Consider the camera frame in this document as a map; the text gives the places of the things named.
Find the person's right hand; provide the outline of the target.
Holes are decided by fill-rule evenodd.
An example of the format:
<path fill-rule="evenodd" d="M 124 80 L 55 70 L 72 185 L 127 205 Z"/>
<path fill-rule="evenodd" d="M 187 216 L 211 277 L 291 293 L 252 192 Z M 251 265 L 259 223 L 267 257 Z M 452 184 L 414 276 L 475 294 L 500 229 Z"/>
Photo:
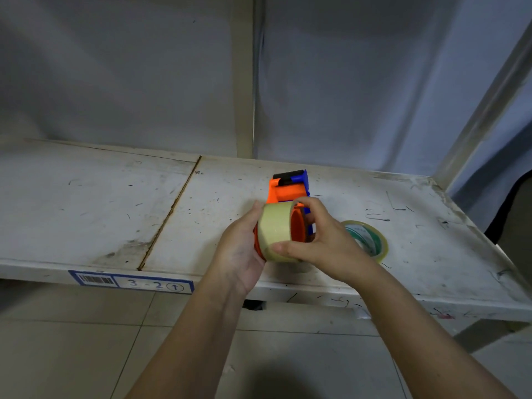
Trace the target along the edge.
<path fill-rule="evenodd" d="M 378 264 L 329 214 L 321 200 L 301 197 L 297 201 L 310 209 L 310 222 L 316 226 L 314 239 L 308 242 L 308 263 L 332 279 L 361 289 L 370 272 L 378 269 Z"/>

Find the person's left hand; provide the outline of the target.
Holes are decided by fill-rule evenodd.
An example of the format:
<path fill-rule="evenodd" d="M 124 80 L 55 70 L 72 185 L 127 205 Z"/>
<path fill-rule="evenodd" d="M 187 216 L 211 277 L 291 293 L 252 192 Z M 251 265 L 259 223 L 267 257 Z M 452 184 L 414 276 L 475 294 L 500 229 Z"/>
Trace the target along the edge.
<path fill-rule="evenodd" d="M 255 234 L 238 234 L 238 219 L 226 228 L 205 274 L 246 297 L 262 275 L 265 261 L 255 249 Z"/>

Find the beige packing tape roll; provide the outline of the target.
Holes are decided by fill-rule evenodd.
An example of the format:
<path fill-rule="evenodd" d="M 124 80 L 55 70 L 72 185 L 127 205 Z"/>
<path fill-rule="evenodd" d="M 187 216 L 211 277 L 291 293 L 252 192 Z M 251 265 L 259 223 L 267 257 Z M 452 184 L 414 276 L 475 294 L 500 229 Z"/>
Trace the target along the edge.
<path fill-rule="evenodd" d="M 254 233 L 256 251 L 266 262 L 300 262 L 275 253 L 270 246 L 280 241 L 308 241 L 309 225 L 304 205 L 294 201 L 265 204 Z"/>

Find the orange and blue tape dispenser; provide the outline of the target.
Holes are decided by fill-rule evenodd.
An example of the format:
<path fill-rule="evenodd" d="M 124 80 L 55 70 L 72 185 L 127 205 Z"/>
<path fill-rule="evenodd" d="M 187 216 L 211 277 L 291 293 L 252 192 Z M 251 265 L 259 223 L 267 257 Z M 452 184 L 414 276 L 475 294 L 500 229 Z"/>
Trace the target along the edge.
<path fill-rule="evenodd" d="M 273 175 L 269 181 L 267 203 L 295 201 L 301 197 L 309 196 L 309 179 L 306 170 L 298 170 Z M 305 218 L 310 209 L 304 206 Z M 313 233 L 312 225 L 309 224 L 309 236 Z"/>

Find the person's right forearm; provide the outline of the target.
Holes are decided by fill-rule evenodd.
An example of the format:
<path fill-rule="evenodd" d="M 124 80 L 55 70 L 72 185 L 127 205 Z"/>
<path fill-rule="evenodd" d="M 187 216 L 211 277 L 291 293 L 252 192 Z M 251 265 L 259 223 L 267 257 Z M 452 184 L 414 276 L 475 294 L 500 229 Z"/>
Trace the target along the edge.
<path fill-rule="evenodd" d="M 517 399 L 376 263 L 349 284 L 360 294 L 415 399 Z"/>

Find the person's left forearm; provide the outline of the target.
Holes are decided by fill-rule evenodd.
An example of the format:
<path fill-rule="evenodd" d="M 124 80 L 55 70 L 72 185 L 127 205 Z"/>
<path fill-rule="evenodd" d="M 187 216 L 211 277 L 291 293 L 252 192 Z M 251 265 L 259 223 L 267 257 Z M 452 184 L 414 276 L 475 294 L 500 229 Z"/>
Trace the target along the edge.
<path fill-rule="evenodd" d="M 246 290 L 209 271 L 124 399 L 214 399 Z"/>

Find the nearly empty green-cored tape roll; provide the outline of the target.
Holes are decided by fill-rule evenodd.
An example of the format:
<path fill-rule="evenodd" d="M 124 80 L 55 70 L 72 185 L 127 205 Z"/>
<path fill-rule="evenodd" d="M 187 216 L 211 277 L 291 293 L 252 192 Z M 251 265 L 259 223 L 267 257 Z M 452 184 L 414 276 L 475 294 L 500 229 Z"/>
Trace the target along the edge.
<path fill-rule="evenodd" d="M 362 221 L 346 220 L 341 224 L 371 258 L 382 264 L 388 255 L 389 247 L 387 239 L 380 231 Z"/>

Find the blue and white shelf label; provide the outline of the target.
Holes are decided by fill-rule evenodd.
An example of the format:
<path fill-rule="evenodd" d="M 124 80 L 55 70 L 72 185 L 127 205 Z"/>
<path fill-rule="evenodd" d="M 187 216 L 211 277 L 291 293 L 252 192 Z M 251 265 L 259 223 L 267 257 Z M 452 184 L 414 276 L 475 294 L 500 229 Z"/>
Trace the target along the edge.
<path fill-rule="evenodd" d="M 191 295 L 195 290 L 191 280 L 76 270 L 69 270 L 69 274 L 79 285 L 86 287 L 147 290 L 185 295 Z"/>

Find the grey cloth backdrop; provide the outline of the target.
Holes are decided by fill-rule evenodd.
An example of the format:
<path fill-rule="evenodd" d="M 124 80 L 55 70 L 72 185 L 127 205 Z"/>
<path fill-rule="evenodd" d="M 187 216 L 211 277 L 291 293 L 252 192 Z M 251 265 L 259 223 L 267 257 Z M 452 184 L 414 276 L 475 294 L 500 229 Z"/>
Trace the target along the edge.
<path fill-rule="evenodd" d="M 0 0 L 0 137 L 236 157 L 231 0 Z"/>
<path fill-rule="evenodd" d="M 254 155 L 445 175 L 532 0 L 256 0 Z"/>

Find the cream shelf upright post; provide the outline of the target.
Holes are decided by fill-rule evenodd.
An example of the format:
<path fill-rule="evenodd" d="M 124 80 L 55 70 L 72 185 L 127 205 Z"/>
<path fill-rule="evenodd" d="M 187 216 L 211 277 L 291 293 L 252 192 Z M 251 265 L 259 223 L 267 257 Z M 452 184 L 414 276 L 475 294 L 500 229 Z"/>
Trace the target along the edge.
<path fill-rule="evenodd" d="M 253 158 L 254 0 L 231 0 L 231 69 L 238 158 Z"/>
<path fill-rule="evenodd" d="M 468 122 L 431 176 L 447 192 L 482 141 L 495 128 L 532 73 L 532 19 L 478 103 Z"/>

